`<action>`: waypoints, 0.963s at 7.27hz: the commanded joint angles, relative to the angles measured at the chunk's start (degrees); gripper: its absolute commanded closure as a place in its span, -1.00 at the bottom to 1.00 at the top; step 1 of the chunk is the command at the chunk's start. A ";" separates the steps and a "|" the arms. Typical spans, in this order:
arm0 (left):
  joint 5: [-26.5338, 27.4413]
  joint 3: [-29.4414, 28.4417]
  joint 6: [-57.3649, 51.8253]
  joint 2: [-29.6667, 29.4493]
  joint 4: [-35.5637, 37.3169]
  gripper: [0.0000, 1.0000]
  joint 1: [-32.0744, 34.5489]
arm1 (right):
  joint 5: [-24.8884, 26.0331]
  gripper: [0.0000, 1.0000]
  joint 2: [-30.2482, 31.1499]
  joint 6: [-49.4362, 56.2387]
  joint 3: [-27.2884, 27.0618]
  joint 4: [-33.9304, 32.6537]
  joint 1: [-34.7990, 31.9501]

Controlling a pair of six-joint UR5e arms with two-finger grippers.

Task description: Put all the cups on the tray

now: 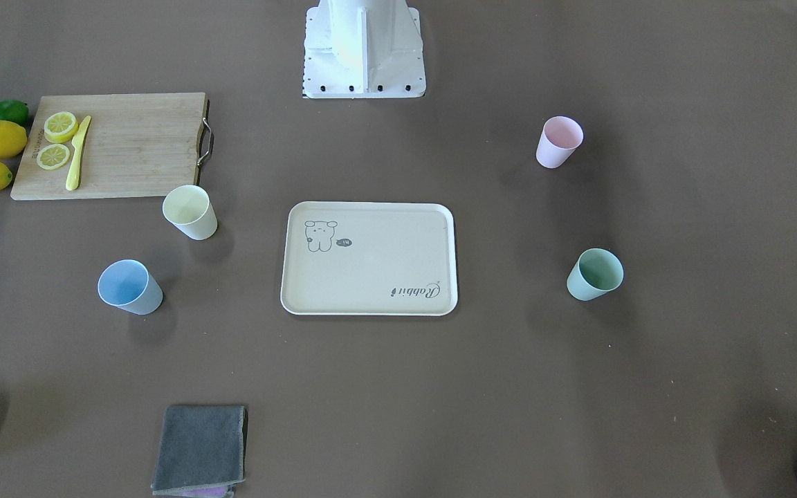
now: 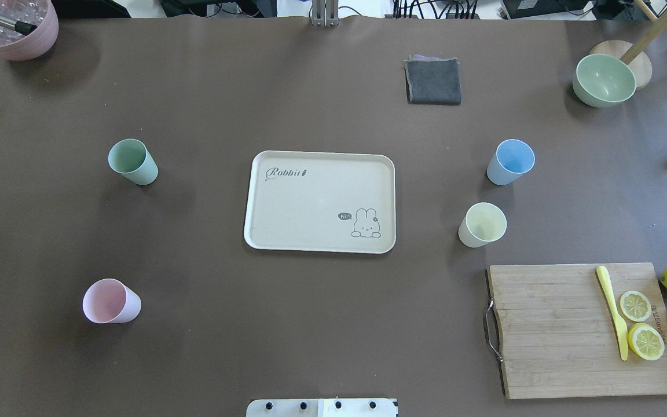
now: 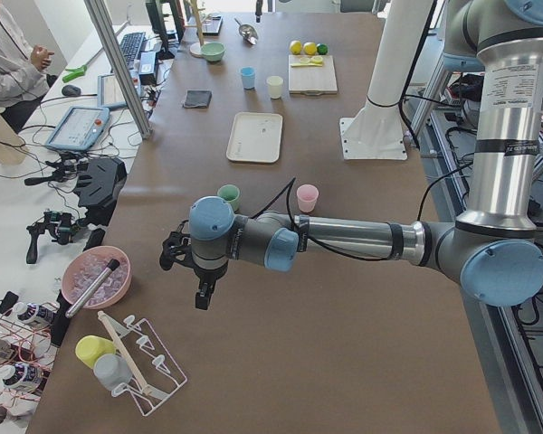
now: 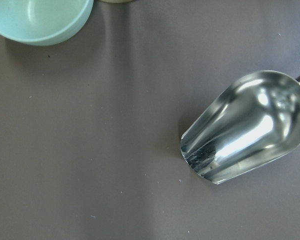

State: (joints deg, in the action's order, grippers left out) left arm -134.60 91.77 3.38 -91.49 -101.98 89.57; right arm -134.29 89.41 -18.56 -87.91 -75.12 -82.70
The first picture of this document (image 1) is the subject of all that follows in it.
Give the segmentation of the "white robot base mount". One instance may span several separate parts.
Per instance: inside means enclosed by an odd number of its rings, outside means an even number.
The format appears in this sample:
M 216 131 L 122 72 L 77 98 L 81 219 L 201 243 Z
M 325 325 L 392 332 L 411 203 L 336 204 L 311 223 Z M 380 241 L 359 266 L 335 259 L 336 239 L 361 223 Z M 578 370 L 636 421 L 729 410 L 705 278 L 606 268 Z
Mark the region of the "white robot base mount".
M 306 11 L 302 82 L 308 99 L 425 95 L 419 11 L 405 1 L 320 1 Z

